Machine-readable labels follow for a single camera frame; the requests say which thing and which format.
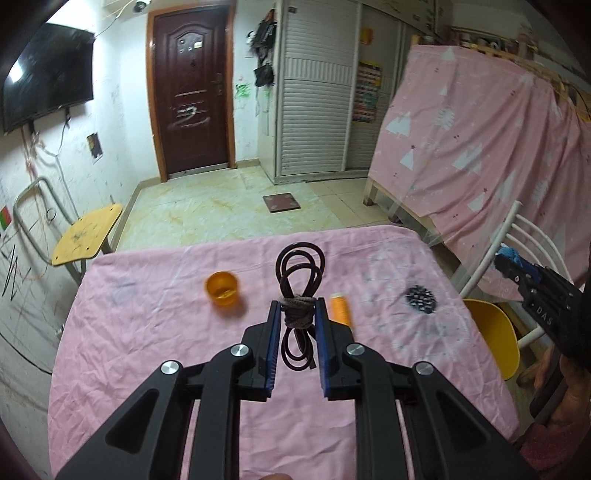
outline metal screw head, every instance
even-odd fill
[[[419,362],[415,367],[419,375],[431,375],[433,373],[433,366],[429,362]]]
[[[172,375],[178,372],[179,368],[181,368],[181,366],[178,364],[178,362],[175,362],[174,360],[169,360],[168,362],[164,362],[162,366],[160,366],[160,371],[164,375]]]
[[[350,343],[347,345],[347,353],[352,356],[359,356],[363,355],[365,352],[365,347],[360,343]]]
[[[234,356],[245,356],[248,355],[248,352],[250,351],[248,345],[244,345],[243,343],[239,343],[230,348],[230,353]]]

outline wall-mounted tv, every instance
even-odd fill
[[[46,23],[12,67],[2,91],[6,133],[61,108],[93,99],[92,50],[87,31]]]

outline table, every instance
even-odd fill
[[[432,362],[505,437],[514,434],[513,400],[462,300],[416,233],[385,225],[98,258],[80,286],[53,370],[53,474],[160,363],[208,361],[238,342],[247,325],[264,322],[279,295],[275,260],[296,241],[326,254],[317,295],[348,298],[356,340],[390,362]],[[219,310],[206,297],[203,283],[219,270],[237,275],[240,307]],[[304,283],[294,278],[294,291]],[[405,292],[415,285],[435,296],[433,313],[407,303]],[[329,403],[318,370],[292,372],[279,359],[272,398],[242,403],[241,470],[245,480],[271,472],[353,480],[352,401]]]

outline louvered cabinet door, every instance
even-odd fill
[[[290,0],[279,175],[340,171],[353,82],[357,5]]]

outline yellow chair seat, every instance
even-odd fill
[[[503,380],[509,380],[519,368],[519,346],[509,317],[493,303],[464,299],[464,304],[484,337]]]
[[[121,204],[114,203],[83,215],[57,243],[51,264],[57,267],[97,256],[122,211]]]

